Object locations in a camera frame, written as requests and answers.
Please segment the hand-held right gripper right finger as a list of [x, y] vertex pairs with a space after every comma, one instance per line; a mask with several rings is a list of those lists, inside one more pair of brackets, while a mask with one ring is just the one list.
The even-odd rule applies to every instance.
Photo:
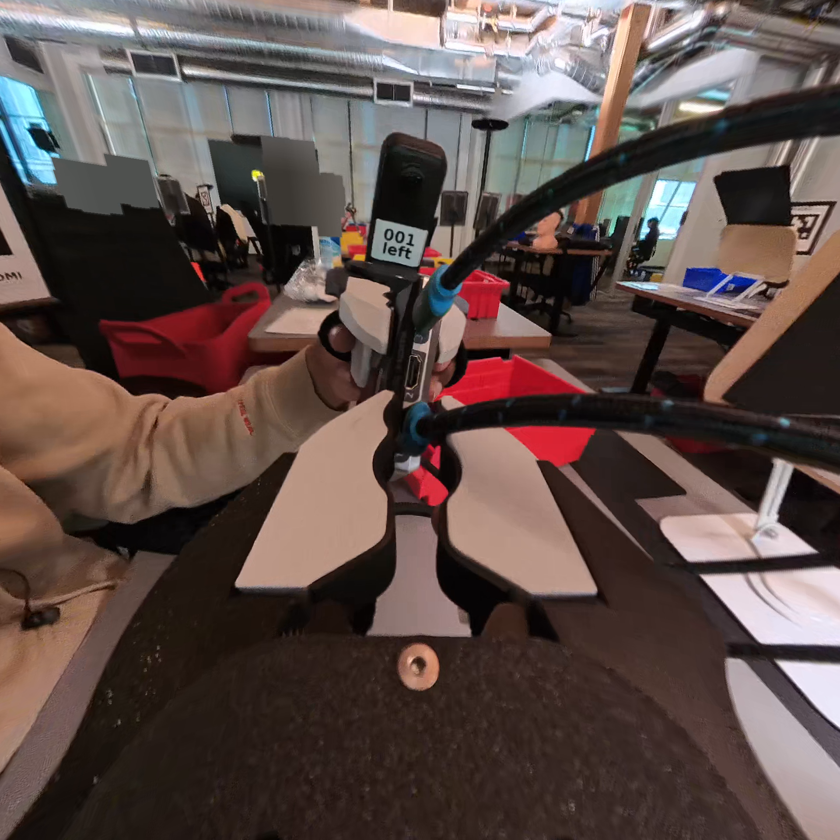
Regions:
[[444, 557], [503, 592], [592, 599], [595, 579], [535, 455], [502, 428], [446, 438], [457, 483], [442, 506]]

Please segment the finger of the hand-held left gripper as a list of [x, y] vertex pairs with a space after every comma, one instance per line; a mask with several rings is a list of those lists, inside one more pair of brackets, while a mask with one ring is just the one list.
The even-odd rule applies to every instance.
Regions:
[[363, 277], [350, 277], [339, 300], [339, 319], [351, 332], [371, 365], [379, 365], [392, 340], [394, 311], [388, 285]]
[[427, 348], [427, 362], [430, 366], [446, 366], [454, 361], [463, 342], [466, 322], [463, 307], [456, 301], [435, 323]]

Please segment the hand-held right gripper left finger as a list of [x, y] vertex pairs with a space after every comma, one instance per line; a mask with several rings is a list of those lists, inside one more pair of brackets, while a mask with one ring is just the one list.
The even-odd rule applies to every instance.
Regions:
[[314, 592], [330, 576], [385, 545], [393, 532], [393, 468], [379, 392], [300, 446], [234, 586], [239, 592]]

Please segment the grey multiport adapter hub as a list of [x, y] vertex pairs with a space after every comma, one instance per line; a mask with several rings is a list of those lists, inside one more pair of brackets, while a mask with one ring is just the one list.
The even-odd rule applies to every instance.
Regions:
[[416, 333], [411, 346], [402, 342], [392, 376], [393, 391], [404, 408], [428, 399], [438, 351], [439, 325]]

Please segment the red plastic bin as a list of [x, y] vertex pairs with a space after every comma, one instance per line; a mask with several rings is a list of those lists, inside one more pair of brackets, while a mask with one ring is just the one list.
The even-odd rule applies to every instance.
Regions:
[[[521, 396], [582, 393], [581, 387], [563, 377], [514, 356], [510, 360], [469, 361], [463, 377], [444, 389], [442, 396], [473, 405]], [[582, 427], [514, 427], [509, 433], [538, 460], [562, 467], [583, 455], [594, 431]], [[407, 476], [405, 482], [416, 499], [431, 507], [442, 503], [448, 494], [444, 484], [423, 466]]]
[[421, 267], [419, 274], [427, 288], [421, 293], [419, 311], [424, 319], [441, 319], [455, 306], [457, 300], [466, 304], [467, 319], [496, 319], [501, 305], [501, 298], [510, 288], [507, 280], [485, 272], [482, 269], [472, 271], [457, 285], [449, 286], [444, 274], [450, 266], [441, 265], [436, 269]]

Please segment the person's left hand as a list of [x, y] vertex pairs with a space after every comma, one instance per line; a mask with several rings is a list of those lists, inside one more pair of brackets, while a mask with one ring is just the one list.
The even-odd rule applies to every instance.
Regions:
[[[308, 346], [304, 352], [311, 382], [322, 402], [335, 411], [342, 411], [362, 397], [362, 390], [355, 384], [350, 364], [325, 349], [320, 342]], [[456, 361], [437, 363], [429, 386], [429, 396], [437, 399], [454, 377]]]

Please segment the clear plastic bag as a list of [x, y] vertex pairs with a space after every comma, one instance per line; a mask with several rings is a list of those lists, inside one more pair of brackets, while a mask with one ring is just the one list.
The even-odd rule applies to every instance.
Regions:
[[295, 268], [289, 280], [282, 288], [282, 295], [291, 301], [307, 305], [332, 304], [338, 300], [328, 294], [326, 284], [327, 271], [321, 263], [309, 258]]

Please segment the wooden desk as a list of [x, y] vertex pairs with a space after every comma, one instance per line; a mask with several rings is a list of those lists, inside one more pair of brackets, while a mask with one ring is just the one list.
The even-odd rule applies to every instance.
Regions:
[[672, 329], [730, 350], [771, 302], [763, 293], [736, 301], [725, 295], [707, 297], [699, 290], [653, 282], [621, 281], [615, 289], [632, 297], [634, 313], [653, 322], [629, 389], [639, 395], [646, 393]]

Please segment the wooden support column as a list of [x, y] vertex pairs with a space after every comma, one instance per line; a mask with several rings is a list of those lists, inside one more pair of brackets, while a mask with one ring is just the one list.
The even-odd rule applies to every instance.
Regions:
[[624, 8], [618, 18], [602, 105], [598, 112], [588, 162], [610, 150], [618, 142], [623, 114], [651, 13], [650, 4], [632, 3]]

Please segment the blue plastic bin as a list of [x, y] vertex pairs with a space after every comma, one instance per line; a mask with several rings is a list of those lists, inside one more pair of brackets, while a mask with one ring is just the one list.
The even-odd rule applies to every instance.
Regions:
[[727, 272], [717, 267], [691, 267], [686, 270], [682, 286], [704, 295], [736, 295], [749, 289], [761, 276]]

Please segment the black board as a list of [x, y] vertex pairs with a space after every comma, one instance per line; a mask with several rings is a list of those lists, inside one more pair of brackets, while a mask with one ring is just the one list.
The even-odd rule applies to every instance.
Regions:
[[162, 209], [86, 213], [46, 193], [26, 207], [59, 323], [88, 369], [119, 378], [101, 320], [140, 322], [211, 302]]

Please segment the beige panel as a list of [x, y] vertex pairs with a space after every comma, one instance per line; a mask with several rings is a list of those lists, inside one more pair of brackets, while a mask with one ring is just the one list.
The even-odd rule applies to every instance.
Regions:
[[729, 224], [721, 231], [714, 267], [781, 286], [791, 278], [796, 243], [790, 226]]

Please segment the black monitor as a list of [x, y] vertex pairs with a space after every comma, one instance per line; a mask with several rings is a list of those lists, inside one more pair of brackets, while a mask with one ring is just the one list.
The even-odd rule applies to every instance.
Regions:
[[713, 178], [727, 226], [791, 225], [791, 168], [724, 171]]

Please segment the white framed poster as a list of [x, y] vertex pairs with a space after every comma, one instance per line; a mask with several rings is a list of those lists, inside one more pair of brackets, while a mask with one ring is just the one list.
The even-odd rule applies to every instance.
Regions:
[[52, 300], [24, 230], [1, 190], [1, 306], [11, 308]]

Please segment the fiducial marker sign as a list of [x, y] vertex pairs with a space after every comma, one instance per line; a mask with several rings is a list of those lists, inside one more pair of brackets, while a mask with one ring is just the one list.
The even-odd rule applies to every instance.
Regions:
[[791, 203], [791, 227], [796, 236], [796, 256], [811, 256], [814, 253], [836, 206], [836, 201]]

